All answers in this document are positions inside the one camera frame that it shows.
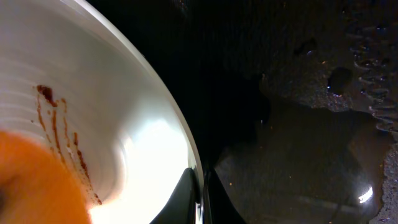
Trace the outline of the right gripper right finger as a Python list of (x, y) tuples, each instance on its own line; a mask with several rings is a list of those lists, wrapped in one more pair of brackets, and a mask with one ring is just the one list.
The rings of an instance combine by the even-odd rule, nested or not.
[(208, 169), (204, 184), (205, 224), (246, 224), (230, 201), (216, 171)]

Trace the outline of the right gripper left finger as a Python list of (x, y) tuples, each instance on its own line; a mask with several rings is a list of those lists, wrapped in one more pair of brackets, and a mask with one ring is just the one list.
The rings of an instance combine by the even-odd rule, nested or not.
[(150, 224), (195, 224), (199, 197), (194, 170), (186, 168), (164, 208)]

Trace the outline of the light blue plate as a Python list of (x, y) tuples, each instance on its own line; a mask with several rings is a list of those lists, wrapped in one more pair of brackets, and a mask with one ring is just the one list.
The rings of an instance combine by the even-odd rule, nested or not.
[(45, 144), (80, 181), (93, 223), (151, 223), (186, 168), (203, 171), (173, 96), (86, 1), (1, 2), (1, 129)]

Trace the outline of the yellow and green sponge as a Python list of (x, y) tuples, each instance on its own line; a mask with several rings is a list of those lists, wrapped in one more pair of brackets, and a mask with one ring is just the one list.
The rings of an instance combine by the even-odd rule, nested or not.
[(75, 176), (43, 146), (1, 132), (1, 223), (90, 223)]

